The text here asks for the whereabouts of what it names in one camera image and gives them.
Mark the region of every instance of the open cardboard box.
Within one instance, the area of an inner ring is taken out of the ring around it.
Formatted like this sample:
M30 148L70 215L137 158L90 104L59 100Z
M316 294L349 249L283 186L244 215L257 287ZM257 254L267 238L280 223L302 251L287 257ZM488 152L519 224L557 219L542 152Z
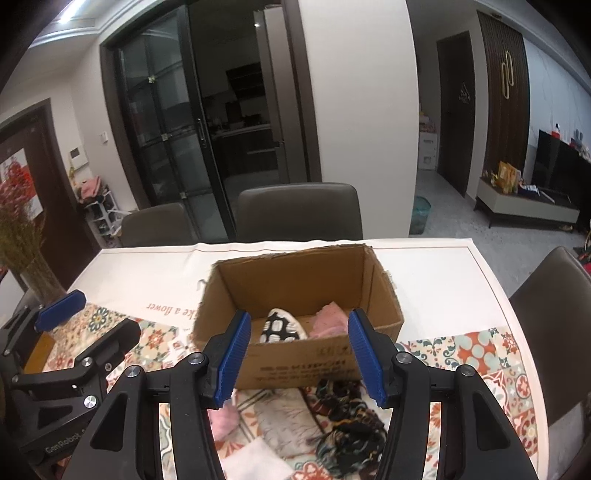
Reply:
M403 318L398 299L372 248L335 245L287 254L224 260L213 266L197 310L199 349L223 333L237 309L252 318L252 334L236 387L307 387L322 378L359 380L347 335L259 343L273 308L290 312L311 332L312 320L335 301L348 315L361 307L379 332L396 340Z

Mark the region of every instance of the white cabinet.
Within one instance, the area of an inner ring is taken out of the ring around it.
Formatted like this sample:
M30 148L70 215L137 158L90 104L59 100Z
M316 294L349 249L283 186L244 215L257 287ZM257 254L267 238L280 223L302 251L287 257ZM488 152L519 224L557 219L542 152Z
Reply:
M434 170L437 167L437 134L419 132L418 168Z

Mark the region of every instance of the black and white sock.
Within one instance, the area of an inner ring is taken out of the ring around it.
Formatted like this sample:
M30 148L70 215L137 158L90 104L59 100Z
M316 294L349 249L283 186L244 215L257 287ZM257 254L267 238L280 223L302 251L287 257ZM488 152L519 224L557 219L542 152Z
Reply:
M308 338L306 331L294 316L281 309L272 309L262 329L261 343L292 342Z

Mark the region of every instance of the gray floor tile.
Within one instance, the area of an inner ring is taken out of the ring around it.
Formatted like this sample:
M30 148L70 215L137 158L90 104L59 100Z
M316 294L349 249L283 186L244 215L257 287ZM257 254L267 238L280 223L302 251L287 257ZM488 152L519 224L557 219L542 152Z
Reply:
M551 230L493 226L437 172L417 171L415 194L431 203L424 237L472 238L507 296L524 282L555 247L580 247L583 235Z

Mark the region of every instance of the wooden door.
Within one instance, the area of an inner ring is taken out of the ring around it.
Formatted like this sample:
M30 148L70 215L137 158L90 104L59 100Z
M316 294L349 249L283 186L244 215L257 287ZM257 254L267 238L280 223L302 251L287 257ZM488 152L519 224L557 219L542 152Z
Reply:
M441 128L437 171L466 194L476 114L472 42L468 32L437 42L441 81Z
M0 129L0 163L21 149L43 207L40 215L45 216L41 252L69 288L100 249L67 181L48 100Z

